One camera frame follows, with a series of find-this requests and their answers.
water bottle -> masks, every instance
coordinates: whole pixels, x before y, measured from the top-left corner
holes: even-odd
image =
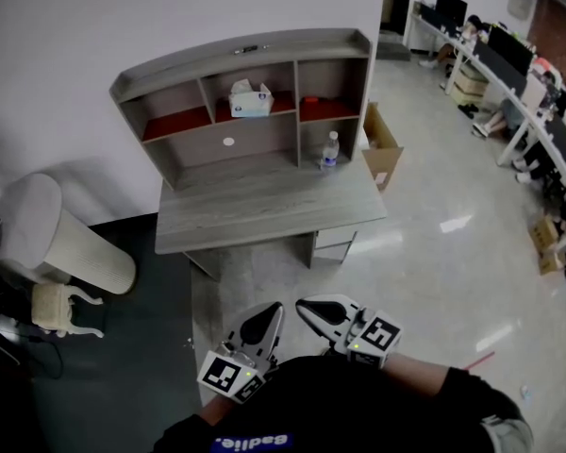
[[[323,148],[323,156],[321,157],[321,169],[333,169],[338,160],[338,153],[340,152],[340,143],[338,142],[338,133],[331,131],[329,139]]]

black electronic device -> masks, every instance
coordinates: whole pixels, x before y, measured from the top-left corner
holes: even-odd
[[[455,21],[450,18],[438,13],[431,7],[422,5],[420,10],[422,18],[429,24],[435,26],[441,32],[446,32],[450,37],[456,37],[459,34],[459,30]]]
[[[436,0],[436,11],[455,22],[456,26],[463,26],[468,4],[463,0]]]
[[[522,96],[526,89],[526,77],[513,68],[509,62],[481,40],[476,41],[474,55],[501,79],[516,95]]]
[[[562,91],[556,101],[556,107],[558,108],[558,115],[563,116],[566,112],[566,92]]]
[[[489,47],[505,59],[522,76],[528,74],[533,53],[505,30],[494,26],[489,36]]]

cable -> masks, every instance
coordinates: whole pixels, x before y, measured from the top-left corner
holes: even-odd
[[[23,338],[25,338],[25,339],[28,339],[28,340],[29,340],[31,343],[33,343],[33,344],[42,344],[42,343],[44,343],[44,344],[50,344],[50,345],[52,345],[53,348],[55,349],[55,352],[57,353],[58,363],[59,363],[58,373],[57,373],[55,376],[51,376],[51,375],[48,373],[48,370],[46,369],[46,366],[44,366],[44,364],[43,364],[41,361],[39,361],[38,359],[36,359],[36,358],[31,354],[31,352],[27,351],[27,353],[29,354],[29,358],[32,359],[34,362],[36,362],[36,363],[40,366],[40,368],[43,370],[43,372],[44,372],[49,378],[54,379],[54,380],[59,380],[59,379],[61,379],[61,378],[63,377],[63,373],[65,372],[65,363],[63,362],[63,358],[62,358],[62,356],[60,355],[60,351],[58,350],[58,347],[57,347],[57,345],[56,345],[55,343],[51,343],[50,341],[45,341],[45,340],[44,340],[42,337],[40,337],[40,336],[27,336],[27,335],[24,335],[24,334],[20,334],[20,333],[18,333],[18,332],[12,332],[12,331],[10,331],[10,330],[5,330],[5,329],[2,329],[2,328],[0,328],[0,332],[5,332],[5,333],[7,333],[7,334],[14,334],[14,335],[16,335],[16,336],[23,337]]]
[[[44,364],[43,364],[41,361],[38,361],[34,356],[32,356],[31,353],[29,354],[29,357],[30,357],[34,362],[36,362],[36,363],[40,366],[40,368],[43,370],[43,372],[44,372],[49,378],[54,379],[54,380],[59,380],[59,379],[61,379],[61,378],[63,377],[63,372],[65,371],[65,364],[63,363],[63,358],[62,358],[61,355],[60,355],[60,351],[58,350],[57,345],[56,345],[55,343],[50,343],[50,342],[48,342],[48,341],[45,341],[44,339],[40,339],[39,337],[36,337],[36,336],[30,336],[29,341],[30,341],[31,343],[38,343],[38,344],[39,344],[39,343],[44,343],[44,344],[50,344],[50,345],[53,346],[53,348],[55,349],[55,352],[57,353],[58,364],[59,364],[59,366],[58,366],[58,373],[57,373],[55,376],[51,376],[51,375],[48,373],[48,370],[46,369],[46,366],[44,366]]]

tile floor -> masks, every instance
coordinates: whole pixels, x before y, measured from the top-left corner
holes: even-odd
[[[361,230],[342,267],[307,269],[294,239],[222,250],[219,284],[194,274],[198,365],[223,324],[273,300],[288,310],[278,356],[313,354],[325,343],[293,303],[348,294],[405,326],[405,354],[463,367],[494,351],[473,372],[521,406],[536,451],[566,451],[566,281],[539,276],[527,233],[538,195],[496,166],[502,145],[470,134],[440,81],[415,61],[376,63],[370,98],[405,152],[383,194],[389,217]]]

cardboard box on floor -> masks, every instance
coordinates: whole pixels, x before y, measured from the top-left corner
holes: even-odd
[[[542,276],[564,270],[566,266],[566,255],[563,253],[549,253],[539,259],[539,271]]]
[[[543,216],[528,231],[532,243],[539,253],[544,253],[550,246],[558,242],[558,231],[554,225],[554,221],[549,215]]]
[[[404,148],[398,146],[377,110],[376,102],[370,102],[367,105],[363,128],[372,149],[366,149],[362,154],[371,170],[377,189],[383,192],[390,183],[392,173],[394,173],[394,168]]]

